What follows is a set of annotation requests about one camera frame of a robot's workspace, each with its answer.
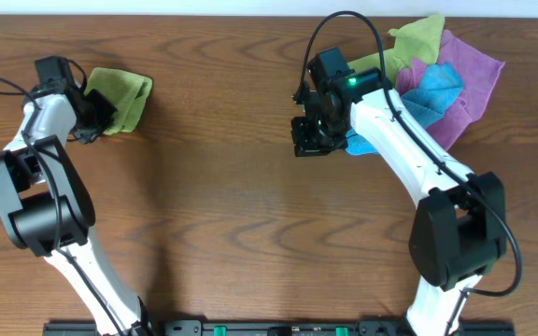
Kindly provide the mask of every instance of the black mount base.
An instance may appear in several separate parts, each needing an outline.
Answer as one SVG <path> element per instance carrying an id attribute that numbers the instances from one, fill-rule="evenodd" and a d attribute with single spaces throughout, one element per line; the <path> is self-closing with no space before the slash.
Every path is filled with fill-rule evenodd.
<path id="1" fill-rule="evenodd" d="M 203 323 L 197 320 L 163 322 L 160 336 L 413 336 L 404 320 L 367 319 L 358 323 Z M 43 336 L 97 336 L 94 323 L 48 323 Z M 456 335 L 516 336 L 504 322 L 460 323 Z"/>

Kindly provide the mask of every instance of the purple towel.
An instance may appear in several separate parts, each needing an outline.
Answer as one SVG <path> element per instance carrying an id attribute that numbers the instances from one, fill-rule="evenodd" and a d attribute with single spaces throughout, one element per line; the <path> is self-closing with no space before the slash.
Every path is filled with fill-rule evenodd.
<path id="1" fill-rule="evenodd" d="M 449 62 L 464 81 L 464 90 L 450 106 L 442 119 L 427 128 L 427 132 L 445 150 L 448 150 L 466 127 L 485 113 L 493 87 L 500 76 L 504 62 L 490 58 L 456 38 L 450 31 L 441 34 L 438 64 Z M 400 94 L 417 88 L 427 70 L 421 60 L 411 60 L 411 67 L 398 74 Z"/>

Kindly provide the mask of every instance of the table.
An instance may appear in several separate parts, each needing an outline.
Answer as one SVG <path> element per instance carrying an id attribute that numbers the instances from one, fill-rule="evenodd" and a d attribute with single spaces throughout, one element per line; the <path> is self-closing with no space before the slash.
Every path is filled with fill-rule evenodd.
<path id="1" fill-rule="evenodd" d="M 375 19 L 389 28 L 412 18 Z M 0 76 L 36 84 L 33 61 L 61 55 L 88 73 L 150 76 L 133 133 L 67 151 L 97 211 L 121 278 L 161 318 L 356 320 L 402 315 L 418 284 L 407 241 L 414 207 L 378 156 L 297 159 L 290 97 L 319 18 L 0 16 Z M 506 188 L 507 220 L 524 255 L 509 298 L 470 298 L 464 318 L 514 321 L 538 335 L 538 20 L 447 19 L 456 36 L 504 60 L 482 120 L 451 154 Z M 315 51 L 349 60 L 375 51 L 343 18 Z M 21 98 L 0 96 L 0 150 L 21 122 Z M 482 288 L 512 279 L 511 254 Z M 44 260 L 16 249 L 0 221 L 0 335 L 38 335 L 50 319 L 90 319 Z"/>

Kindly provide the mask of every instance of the microfiber cloth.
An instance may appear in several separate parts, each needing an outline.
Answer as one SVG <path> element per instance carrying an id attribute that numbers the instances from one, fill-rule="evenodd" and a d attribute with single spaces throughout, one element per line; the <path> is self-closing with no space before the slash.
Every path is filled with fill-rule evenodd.
<path id="1" fill-rule="evenodd" d="M 432 138 L 448 150 L 470 123 L 483 117 L 505 62 L 489 57 L 444 30 L 437 63 L 451 63 L 464 81 L 460 99 L 441 120 L 427 128 Z"/>
<path id="2" fill-rule="evenodd" d="M 135 129 L 152 86 L 152 79 L 126 71 L 99 67 L 92 70 L 85 93 L 97 89 L 118 109 L 105 135 Z"/>
<path id="3" fill-rule="evenodd" d="M 446 17 L 431 15 L 428 18 L 406 24 L 400 29 L 390 29 L 389 34 L 396 37 L 393 49 L 384 51 L 386 75 L 396 85 L 400 69 L 410 66 L 411 58 L 424 63 L 434 64 L 439 55 L 439 45 Z M 375 53 L 348 63 L 356 72 L 379 66 L 379 55 Z"/>
<path id="4" fill-rule="evenodd" d="M 401 98 L 408 112 L 418 124 L 427 128 L 437 120 L 444 117 L 446 110 L 456 102 L 463 89 L 462 78 L 450 63 L 443 65 L 429 65 L 418 59 L 412 60 L 411 71 L 420 73 L 418 88 L 408 90 Z M 400 85 L 409 87 L 406 78 Z M 350 155 L 363 155 L 376 153 L 376 149 L 354 130 L 347 133 L 348 147 L 346 152 Z"/>

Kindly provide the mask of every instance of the green towel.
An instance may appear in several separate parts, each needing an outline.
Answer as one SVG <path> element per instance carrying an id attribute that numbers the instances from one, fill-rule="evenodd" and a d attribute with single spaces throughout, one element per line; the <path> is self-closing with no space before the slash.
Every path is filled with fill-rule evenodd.
<path id="1" fill-rule="evenodd" d="M 105 130 L 105 135 L 135 129 L 152 86 L 153 81 L 149 77 L 114 69 L 92 70 L 85 93 L 97 89 L 118 109 L 113 114 L 113 123 Z"/>
<path id="2" fill-rule="evenodd" d="M 446 17 L 443 15 L 431 15 L 429 18 L 408 23 L 400 29 L 389 30 L 389 34 L 396 37 L 396 43 L 393 49 L 385 50 L 383 55 L 386 75 L 394 86 L 398 72 L 410 67 L 411 58 L 418 58 L 426 64 L 437 62 L 445 21 Z M 379 67 L 379 55 L 375 53 L 348 65 L 357 72 Z"/>

